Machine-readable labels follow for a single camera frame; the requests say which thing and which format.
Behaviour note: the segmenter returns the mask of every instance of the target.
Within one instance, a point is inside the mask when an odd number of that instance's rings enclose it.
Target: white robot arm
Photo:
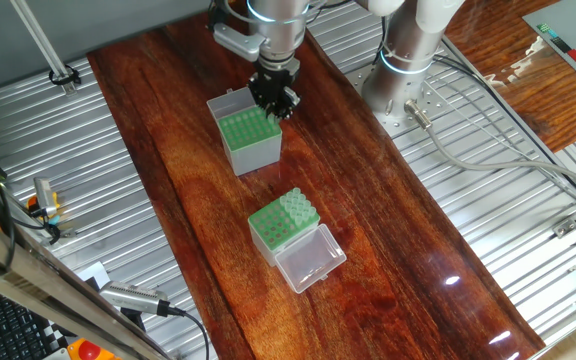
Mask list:
[[[381,61],[362,95],[375,112],[403,116],[405,102],[417,99],[443,32],[464,0],[355,1],[377,16],[392,14]],[[236,14],[227,0],[217,0],[212,8],[209,28],[215,40],[255,64],[257,73],[248,85],[257,104],[279,119],[289,118],[299,103],[290,88],[300,66],[295,50],[303,42],[308,11],[322,6],[309,0],[247,0],[248,17]],[[250,35],[225,25],[227,15],[248,22]]]

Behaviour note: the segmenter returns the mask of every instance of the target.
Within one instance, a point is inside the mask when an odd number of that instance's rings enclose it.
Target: wooden board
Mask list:
[[[446,32],[554,152],[576,141],[576,71],[522,17],[555,2],[467,0]]]
[[[206,22],[88,58],[222,359],[525,359],[544,346],[310,35],[281,161],[236,177],[206,101],[254,70]],[[300,295],[247,225],[293,187],[348,256]]]

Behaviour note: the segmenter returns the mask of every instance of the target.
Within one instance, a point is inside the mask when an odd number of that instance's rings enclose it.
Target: black keyboard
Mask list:
[[[50,355],[48,321],[0,295],[0,360],[41,360]]]

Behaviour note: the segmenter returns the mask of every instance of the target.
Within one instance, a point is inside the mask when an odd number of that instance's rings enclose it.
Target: silver metal platform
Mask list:
[[[359,86],[381,38],[379,19],[353,4],[323,12],[309,29]],[[449,48],[443,51],[459,56]],[[82,75],[75,97],[63,96],[43,74],[0,89],[0,165],[9,173],[8,187],[25,201],[33,195],[33,177],[50,178],[62,205],[60,227],[73,227],[77,235],[50,250],[71,269],[100,261],[112,280],[158,288],[196,315],[90,66],[86,60],[71,65]],[[472,80],[438,64],[430,74],[424,106],[452,153],[470,162],[521,158],[484,128],[500,139],[505,135],[532,159],[559,161]],[[552,227],[576,213],[576,197],[537,170],[455,168],[413,121],[388,126],[412,170],[546,343],[574,329],[576,232],[558,239]],[[573,146],[558,155],[576,170]],[[150,316],[144,322],[169,353],[203,358],[201,333],[187,319]]]
[[[349,4],[322,13],[309,30],[359,89],[370,74],[381,40],[380,19]],[[465,61],[450,51],[449,44],[442,46],[440,53]],[[576,161],[576,144],[562,152],[562,163],[525,123],[516,122],[469,77],[438,63],[431,66],[429,75],[419,103],[428,111],[446,148],[460,159],[473,163],[522,160],[522,155],[490,136],[504,140],[505,134],[532,160],[565,164],[576,171],[576,163],[568,161]],[[576,197],[534,169],[475,172],[456,168],[437,153],[416,122],[384,121],[383,125],[412,170],[546,344],[574,330],[576,232],[559,239],[552,228],[576,213]]]
[[[186,282],[86,60],[78,95],[67,98],[47,76],[0,89],[0,166],[25,202],[32,179],[59,195],[62,239],[52,253],[73,271],[101,262],[111,280],[157,288],[199,317]],[[147,333],[170,355],[204,359],[204,339],[189,319],[143,316]],[[211,346],[212,358],[217,358]]]

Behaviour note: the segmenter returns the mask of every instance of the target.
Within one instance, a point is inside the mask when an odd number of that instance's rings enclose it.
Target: pipette tip box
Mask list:
[[[346,261],[346,254],[299,188],[248,218],[253,242],[270,266],[301,293]]]
[[[228,162],[235,175],[276,163],[281,155],[281,128],[243,88],[208,101]]]

